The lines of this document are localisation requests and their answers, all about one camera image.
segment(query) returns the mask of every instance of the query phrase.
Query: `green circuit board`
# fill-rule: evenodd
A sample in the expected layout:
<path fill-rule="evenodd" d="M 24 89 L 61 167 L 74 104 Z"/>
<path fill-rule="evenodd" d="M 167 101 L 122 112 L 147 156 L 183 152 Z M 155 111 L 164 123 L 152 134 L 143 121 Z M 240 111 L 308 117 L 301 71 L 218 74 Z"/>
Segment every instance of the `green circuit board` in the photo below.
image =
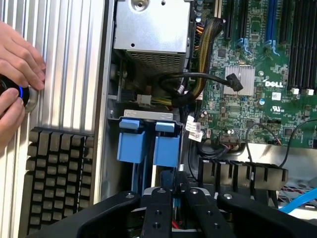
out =
<path fill-rule="evenodd" d="M 225 8 L 226 0 L 223 1 L 223 14 Z M 222 85 L 207 82 L 199 119 L 205 138 L 221 142 L 244 142 L 247 128 L 254 123 L 263 123 L 286 146 L 296 126 L 305 120 L 317 118 L 317 96 L 293 95 L 287 90 L 291 30 L 289 43 L 276 47 L 280 56 L 264 49 L 267 8 L 268 0 L 249 1 L 246 37 L 249 39 L 250 54 L 237 47 L 238 1 L 235 1 L 234 7 L 232 40 L 225 40 L 224 34 L 215 40 L 210 73 L 224 78 L 226 67 L 254 67 L 254 88 L 253 94 L 249 96 L 227 95 Z M 276 14 L 276 34 L 279 33 L 281 13 L 280 0 Z M 251 131 L 249 141 L 262 144 L 274 142 L 267 131 L 258 127 Z M 316 142 L 316 123 L 312 122 L 298 130 L 292 146 L 315 148 Z"/>

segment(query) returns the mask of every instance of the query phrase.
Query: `aluminum side panel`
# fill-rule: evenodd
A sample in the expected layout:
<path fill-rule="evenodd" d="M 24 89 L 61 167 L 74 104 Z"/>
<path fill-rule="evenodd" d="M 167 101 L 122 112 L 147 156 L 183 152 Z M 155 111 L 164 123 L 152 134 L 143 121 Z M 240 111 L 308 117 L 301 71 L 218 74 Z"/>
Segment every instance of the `aluminum side panel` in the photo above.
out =
<path fill-rule="evenodd" d="M 32 43 L 47 63 L 37 107 L 0 156 L 2 238 L 18 236 L 30 129 L 95 132 L 104 6 L 103 0 L 0 0 L 0 20 Z"/>

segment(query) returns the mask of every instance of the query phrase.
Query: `motherboard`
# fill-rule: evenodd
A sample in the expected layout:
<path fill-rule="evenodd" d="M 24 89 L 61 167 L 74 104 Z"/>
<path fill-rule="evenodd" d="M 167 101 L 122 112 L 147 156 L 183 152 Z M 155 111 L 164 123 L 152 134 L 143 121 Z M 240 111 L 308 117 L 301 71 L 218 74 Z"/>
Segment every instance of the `motherboard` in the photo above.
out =
<path fill-rule="evenodd" d="M 203 17 L 211 12 L 201 9 Z M 315 0 L 222 1 L 226 24 L 213 46 L 210 74 L 235 73 L 244 89 L 207 82 L 199 119 L 204 137 L 238 144 L 249 127 L 263 123 L 286 146 L 296 126 L 317 118 L 316 12 Z M 249 142 L 276 144 L 257 126 Z M 292 146 L 317 148 L 316 123 L 299 129 Z"/>

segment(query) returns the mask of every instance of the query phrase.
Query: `black knob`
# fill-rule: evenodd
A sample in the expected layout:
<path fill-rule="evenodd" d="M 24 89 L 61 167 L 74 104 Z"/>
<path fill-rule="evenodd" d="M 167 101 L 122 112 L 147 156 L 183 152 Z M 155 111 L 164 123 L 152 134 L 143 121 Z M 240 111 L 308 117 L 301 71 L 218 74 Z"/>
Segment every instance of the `black knob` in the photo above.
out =
<path fill-rule="evenodd" d="M 15 88 L 19 91 L 19 97 L 22 98 L 24 106 L 26 106 L 30 99 L 29 87 L 22 88 L 7 77 L 0 75 L 0 95 L 8 88 Z"/>

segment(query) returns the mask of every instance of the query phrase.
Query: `hand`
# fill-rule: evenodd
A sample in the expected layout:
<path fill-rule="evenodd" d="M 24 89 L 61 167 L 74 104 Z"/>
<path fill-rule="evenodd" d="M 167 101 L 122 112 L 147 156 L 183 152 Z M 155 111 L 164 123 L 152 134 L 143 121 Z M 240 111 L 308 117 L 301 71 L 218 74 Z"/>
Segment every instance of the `hand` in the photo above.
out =
<path fill-rule="evenodd" d="M 15 88 L 9 88 L 0 96 L 0 153 L 23 122 L 25 111 L 23 101 Z"/>
<path fill-rule="evenodd" d="M 9 25 L 0 21 L 0 74 L 21 87 L 44 89 L 46 68 L 39 52 Z"/>

